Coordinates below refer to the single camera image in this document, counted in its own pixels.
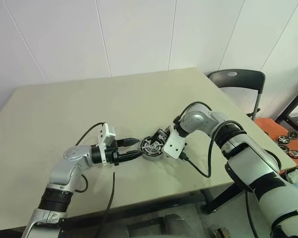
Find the black wheel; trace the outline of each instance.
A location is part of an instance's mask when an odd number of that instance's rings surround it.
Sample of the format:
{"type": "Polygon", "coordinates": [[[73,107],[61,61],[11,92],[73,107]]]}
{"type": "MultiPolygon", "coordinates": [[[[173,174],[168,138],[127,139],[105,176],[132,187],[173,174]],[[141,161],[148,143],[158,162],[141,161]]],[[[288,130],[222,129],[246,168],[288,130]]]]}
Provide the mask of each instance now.
{"type": "Polygon", "coordinates": [[[298,131],[296,131],[296,130],[289,131],[288,137],[290,140],[297,140],[298,139],[298,131]]]}
{"type": "Polygon", "coordinates": [[[285,153],[288,153],[290,149],[286,145],[278,145],[285,153]]]}

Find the white tile wall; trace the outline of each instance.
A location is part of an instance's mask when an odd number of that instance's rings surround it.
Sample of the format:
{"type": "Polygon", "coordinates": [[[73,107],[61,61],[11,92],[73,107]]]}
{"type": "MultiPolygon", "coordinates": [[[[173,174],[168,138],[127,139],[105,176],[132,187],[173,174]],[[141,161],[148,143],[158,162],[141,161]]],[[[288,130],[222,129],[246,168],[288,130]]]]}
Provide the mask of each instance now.
{"type": "Polygon", "coordinates": [[[46,80],[0,0],[0,109],[13,88],[36,83],[46,80]]]}
{"type": "Polygon", "coordinates": [[[49,82],[109,77],[93,0],[5,0],[49,82]]]}
{"type": "Polygon", "coordinates": [[[298,93],[298,0],[0,0],[0,109],[19,85],[191,66],[263,70],[276,117],[298,93]]]}
{"type": "Polygon", "coordinates": [[[168,69],[175,0],[97,0],[112,76],[168,69]]]}
{"type": "Polygon", "coordinates": [[[277,114],[272,103],[277,103],[280,100],[277,95],[282,91],[285,93],[290,85],[298,85],[298,78],[293,78],[297,69],[298,7],[262,69],[267,80],[261,98],[264,110],[260,112],[260,116],[274,117],[277,114]]]}
{"type": "Polygon", "coordinates": [[[177,0],[169,69],[218,70],[242,3],[177,0]]]}

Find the wall panel seam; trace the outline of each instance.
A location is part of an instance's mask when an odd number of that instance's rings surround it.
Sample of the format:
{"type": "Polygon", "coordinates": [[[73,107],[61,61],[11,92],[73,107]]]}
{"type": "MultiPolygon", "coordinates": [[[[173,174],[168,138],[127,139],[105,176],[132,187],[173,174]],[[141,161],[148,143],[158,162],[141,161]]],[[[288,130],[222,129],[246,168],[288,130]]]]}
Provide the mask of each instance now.
{"type": "Polygon", "coordinates": [[[262,70],[263,70],[263,68],[264,68],[264,66],[265,66],[265,64],[266,64],[266,62],[267,62],[267,60],[269,59],[270,55],[271,55],[271,54],[272,54],[272,52],[274,51],[274,48],[275,48],[275,47],[276,47],[276,45],[278,44],[278,42],[279,42],[279,40],[280,40],[281,36],[283,35],[283,33],[284,33],[284,31],[285,31],[286,27],[288,26],[288,23],[290,22],[291,18],[293,17],[293,14],[294,14],[294,12],[296,11],[297,7],[298,7],[298,2],[297,2],[297,5],[296,5],[296,7],[294,8],[294,10],[293,10],[292,14],[290,15],[290,17],[289,17],[289,19],[288,19],[287,23],[285,24],[285,27],[283,28],[282,32],[280,33],[280,35],[279,35],[279,37],[278,37],[278,39],[277,39],[276,43],[274,44],[274,46],[273,46],[272,50],[270,51],[269,55],[267,56],[267,58],[266,58],[266,60],[265,60],[264,64],[263,64],[263,65],[262,65],[262,67],[260,68],[260,71],[262,71],[262,70]]]}
{"type": "Polygon", "coordinates": [[[99,15],[97,0],[94,0],[94,2],[95,2],[95,8],[96,8],[97,16],[98,16],[99,27],[100,27],[100,31],[101,31],[101,37],[102,37],[103,45],[104,45],[104,48],[105,48],[105,54],[106,54],[106,60],[107,60],[109,75],[110,75],[110,77],[112,77],[111,76],[111,70],[110,70],[110,64],[109,64],[109,60],[108,60],[108,53],[107,53],[107,49],[106,49],[105,38],[104,38],[104,33],[103,33],[103,27],[102,27],[102,24],[101,24],[101,21],[100,21],[100,15],[99,15]]]}
{"type": "Polygon", "coordinates": [[[171,31],[171,39],[170,39],[170,51],[169,51],[169,60],[168,60],[168,71],[170,69],[170,59],[171,59],[171,50],[172,50],[172,40],[173,40],[173,32],[174,32],[174,21],[175,21],[176,7],[177,7],[177,0],[175,0],[175,2],[174,2],[173,22],[172,22],[172,31],[171,31]]]}
{"type": "Polygon", "coordinates": [[[243,0],[242,4],[241,4],[241,6],[240,6],[240,9],[239,9],[239,12],[238,12],[238,15],[237,15],[236,21],[235,21],[235,23],[234,23],[234,26],[233,26],[232,32],[231,32],[231,34],[230,34],[230,36],[229,36],[229,39],[228,39],[228,42],[227,42],[226,48],[225,48],[225,50],[224,50],[224,53],[223,53],[223,56],[222,56],[221,62],[220,62],[220,64],[219,64],[218,70],[219,70],[219,69],[220,69],[220,67],[221,67],[222,61],[223,61],[223,59],[224,59],[225,53],[226,53],[226,51],[227,51],[227,48],[228,48],[228,45],[229,45],[229,42],[230,42],[230,40],[231,40],[231,38],[232,38],[232,35],[233,35],[233,32],[234,32],[234,30],[235,30],[235,26],[236,26],[236,24],[237,24],[237,21],[238,21],[239,15],[240,15],[240,13],[242,12],[242,8],[243,8],[243,5],[244,5],[244,2],[245,2],[245,0],[243,0]]]}
{"type": "Polygon", "coordinates": [[[29,48],[29,45],[27,44],[25,38],[23,37],[20,28],[18,27],[17,23],[15,22],[14,17],[13,17],[13,15],[12,15],[12,13],[11,13],[9,7],[7,6],[5,0],[2,0],[2,1],[3,1],[3,4],[5,5],[5,8],[6,8],[7,12],[9,13],[9,15],[10,15],[10,17],[11,17],[13,23],[14,23],[14,26],[16,27],[16,29],[17,29],[17,31],[18,31],[20,37],[22,38],[22,40],[23,40],[23,42],[24,42],[26,48],[27,48],[28,51],[30,52],[30,54],[31,54],[31,56],[32,56],[32,58],[33,58],[33,60],[34,60],[34,62],[35,62],[35,64],[36,64],[36,66],[38,67],[38,69],[39,69],[39,71],[41,72],[41,74],[42,74],[43,78],[45,79],[45,81],[46,81],[47,83],[49,83],[49,81],[48,81],[48,79],[46,78],[46,76],[45,76],[43,70],[41,69],[40,65],[39,65],[38,62],[36,61],[36,58],[34,57],[34,54],[32,53],[31,49],[29,48]]]}
{"type": "MultiPolygon", "coordinates": [[[[296,67],[296,69],[295,69],[294,72],[292,73],[292,76],[297,72],[297,70],[298,70],[298,66],[296,67]]],[[[288,85],[289,85],[290,83],[292,83],[291,80],[289,80],[288,83],[286,83],[285,86],[282,87],[282,88],[279,90],[279,92],[276,94],[276,96],[273,98],[273,100],[268,104],[268,106],[267,106],[266,109],[262,112],[261,115],[264,115],[264,113],[269,109],[270,105],[275,101],[275,99],[279,96],[279,94],[282,92],[282,90],[283,90],[284,88],[287,88],[288,85]]]]}

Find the small wheel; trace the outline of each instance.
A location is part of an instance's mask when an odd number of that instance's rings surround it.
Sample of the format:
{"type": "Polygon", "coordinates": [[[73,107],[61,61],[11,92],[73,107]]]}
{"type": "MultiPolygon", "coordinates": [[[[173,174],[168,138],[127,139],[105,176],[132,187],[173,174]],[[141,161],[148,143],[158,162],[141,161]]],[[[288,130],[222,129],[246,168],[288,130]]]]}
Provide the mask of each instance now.
{"type": "Polygon", "coordinates": [[[288,153],[290,149],[286,145],[278,145],[285,153],[288,153]]]}
{"type": "Polygon", "coordinates": [[[140,150],[143,151],[143,157],[147,160],[158,160],[162,158],[163,141],[156,139],[151,145],[152,136],[147,136],[140,142],[140,150]]]}
{"type": "Polygon", "coordinates": [[[289,131],[288,137],[290,140],[297,140],[298,139],[298,131],[296,131],[296,130],[289,131]]]}
{"type": "Polygon", "coordinates": [[[288,155],[294,159],[298,159],[298,150],[291,150],[288,152],[288,155]]]}
{"type": "Polygon", "coordinates": [[[278,143],[283,144],[283,145],[287,145],[290,143],[290,139],[288,136],[285,135],[281,135],[278,137],[277,139],[278,143]]]}

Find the chair backrest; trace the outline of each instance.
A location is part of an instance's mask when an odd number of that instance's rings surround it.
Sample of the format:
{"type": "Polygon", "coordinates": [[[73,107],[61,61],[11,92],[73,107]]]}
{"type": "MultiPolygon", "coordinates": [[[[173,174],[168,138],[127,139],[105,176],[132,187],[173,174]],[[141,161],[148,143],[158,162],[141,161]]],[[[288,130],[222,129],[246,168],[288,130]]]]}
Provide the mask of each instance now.
{"type": "Polygon", "coordinates": [[[219,88],[239,87],[258,90],[263,92],[265,74],[248,69],[225,69],[212,72],[208,78],[219,88]]]}

